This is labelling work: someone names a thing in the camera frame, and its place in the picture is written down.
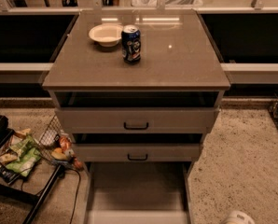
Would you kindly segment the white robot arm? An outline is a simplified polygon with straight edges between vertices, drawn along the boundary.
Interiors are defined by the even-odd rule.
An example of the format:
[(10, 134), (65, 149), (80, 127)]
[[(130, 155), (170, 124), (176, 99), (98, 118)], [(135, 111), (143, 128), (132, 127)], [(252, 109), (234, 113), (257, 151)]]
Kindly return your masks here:
[(246, 213), (241, 211), (231, 211), (222, 221), (221, 224), (256, 224), (255, 221)]

